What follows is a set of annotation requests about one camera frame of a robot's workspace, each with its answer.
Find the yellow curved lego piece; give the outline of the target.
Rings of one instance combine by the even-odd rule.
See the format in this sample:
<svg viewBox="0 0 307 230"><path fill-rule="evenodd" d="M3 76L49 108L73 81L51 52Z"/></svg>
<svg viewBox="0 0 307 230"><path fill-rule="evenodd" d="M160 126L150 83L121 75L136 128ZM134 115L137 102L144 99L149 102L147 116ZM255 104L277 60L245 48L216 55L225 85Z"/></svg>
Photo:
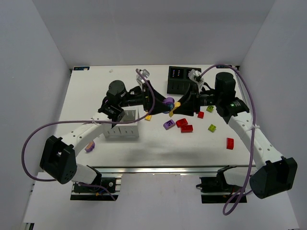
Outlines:
<svg viewBox="0 0 307 230"><path fill-rule="evenodd" d="M171 111L168 113L169 117L172 117L174 115L174 111L180 107L181 103L180 102L175 102L173 108L171 109Z"/></svg>

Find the purple round lego piece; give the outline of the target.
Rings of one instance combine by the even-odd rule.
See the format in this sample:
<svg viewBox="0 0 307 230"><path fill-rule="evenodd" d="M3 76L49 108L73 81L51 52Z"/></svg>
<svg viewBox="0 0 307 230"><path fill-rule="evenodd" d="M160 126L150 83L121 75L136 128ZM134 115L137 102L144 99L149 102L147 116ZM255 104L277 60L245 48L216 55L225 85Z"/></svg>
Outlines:
<svg viewBox="0 0 307 230"><path fill-rule="evenodd" d="M175 99L172 97L167 97L164 99L163 103L167 105L170 110L172 110L175 106Z"/></svg>

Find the yellow long lego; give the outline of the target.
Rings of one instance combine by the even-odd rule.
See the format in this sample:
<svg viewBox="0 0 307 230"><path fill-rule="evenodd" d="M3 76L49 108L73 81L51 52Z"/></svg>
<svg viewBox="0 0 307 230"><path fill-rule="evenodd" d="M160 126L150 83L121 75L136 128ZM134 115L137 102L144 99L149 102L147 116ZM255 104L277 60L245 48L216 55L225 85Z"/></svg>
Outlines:
<svg viewBox="0 0 307 230"><path fill-rule="evenodd" d="M148 116L145 117L145 120L146 120L146 121L150 121L151 119L152 119L152 116L151 116L151 115L148 115Z"/></svg>

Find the purple sloped lego brick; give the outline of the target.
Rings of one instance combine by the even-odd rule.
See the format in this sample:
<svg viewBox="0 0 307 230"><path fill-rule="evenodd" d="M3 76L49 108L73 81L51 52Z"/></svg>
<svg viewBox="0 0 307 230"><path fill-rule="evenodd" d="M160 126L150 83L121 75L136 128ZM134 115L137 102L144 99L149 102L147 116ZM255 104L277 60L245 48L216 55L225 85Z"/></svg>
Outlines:
<svg viewBox="0 0 307 230"><path fill-rule="evenodd" d="M169 130L170 128L174 127L175 125L176 125L175 122L171 119L171 120L166 121L163 124L163 127L164 127L165 130Z"/></svg>

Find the purple orange lego piece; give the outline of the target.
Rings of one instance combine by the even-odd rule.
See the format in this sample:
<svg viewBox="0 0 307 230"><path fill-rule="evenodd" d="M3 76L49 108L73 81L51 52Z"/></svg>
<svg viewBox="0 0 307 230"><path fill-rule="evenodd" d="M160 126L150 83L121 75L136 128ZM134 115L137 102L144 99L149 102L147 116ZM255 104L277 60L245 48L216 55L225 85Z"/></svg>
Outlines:
<svg viewBox="0 0 307 230"><path fill-rule="evenodd" d="M91 141L86 147L85 147L85 151L86 152L91 152L93 149L95 148L95 142Z"/></svg>

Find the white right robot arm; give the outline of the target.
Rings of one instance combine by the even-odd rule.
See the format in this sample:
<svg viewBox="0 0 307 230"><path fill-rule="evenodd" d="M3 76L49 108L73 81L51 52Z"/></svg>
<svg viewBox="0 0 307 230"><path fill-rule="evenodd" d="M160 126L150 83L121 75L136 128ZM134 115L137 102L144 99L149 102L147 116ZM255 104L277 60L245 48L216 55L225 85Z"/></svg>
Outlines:
<svg viewBox="0 0 307 230"><path fill-rule="evenodd" d="M198 185L204 193L238 191L250 187L260 199L288 191L293 187L297 162L284 157L256 126L255 112L236 97L236 81L229 72L219 72L215 76L215 87L203 89L206 84L198 71L189 73L194 82L178 102L169 100L155 91L150 83L144 84L144 110L155 115L169 113L194 116L200 114L201 106L215 106L218 115L229 125L246 148L250 151L251 167L240 172L236 166L226 166L218 170L213 179L201 179Z"/></svg>

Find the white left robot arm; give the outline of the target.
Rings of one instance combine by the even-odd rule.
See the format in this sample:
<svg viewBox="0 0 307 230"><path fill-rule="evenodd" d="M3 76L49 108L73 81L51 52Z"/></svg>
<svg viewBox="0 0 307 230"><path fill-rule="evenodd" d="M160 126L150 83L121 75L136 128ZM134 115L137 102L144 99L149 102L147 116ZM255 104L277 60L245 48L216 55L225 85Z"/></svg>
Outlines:
<svg viewBox="0 0 307 230"><path fill-rule="evenodd" d="M69 181L92 184L97 180L98 172L89 166L77 164L76 156L79 152L104 131L123 124L125 107L142 105L148 114L155 115L171 110L164 100L164 96L155 91L149 81L130 92L126 90L124 82L112 81L101 107L91 120L83 121L64 136L51 136L46 140L40 167L60 184Z"/></svg>

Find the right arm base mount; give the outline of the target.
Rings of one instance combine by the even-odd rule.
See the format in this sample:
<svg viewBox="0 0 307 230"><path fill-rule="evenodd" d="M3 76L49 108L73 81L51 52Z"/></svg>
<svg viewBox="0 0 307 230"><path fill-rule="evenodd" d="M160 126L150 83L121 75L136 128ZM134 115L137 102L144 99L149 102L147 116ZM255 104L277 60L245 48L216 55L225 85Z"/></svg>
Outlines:
<svg viewBox="0 0 307 230"><path fill-rule="evenodd" d="M243 186L247 167L225 166L201 167L199 184L196 188L201 192L202 204L224 204Z"/></svg>

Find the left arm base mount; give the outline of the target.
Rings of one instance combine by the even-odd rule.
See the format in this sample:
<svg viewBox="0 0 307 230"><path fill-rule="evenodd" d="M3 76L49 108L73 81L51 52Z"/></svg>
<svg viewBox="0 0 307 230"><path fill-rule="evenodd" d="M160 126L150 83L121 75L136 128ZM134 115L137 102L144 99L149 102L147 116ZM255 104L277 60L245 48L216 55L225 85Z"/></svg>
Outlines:
<svg viewBox="0 0 307 230"><path fill-rule="evenodd" d="M72 201L116 201L121 187L121 174L102 174L100 187L88 187L73 182Z"/></svg>

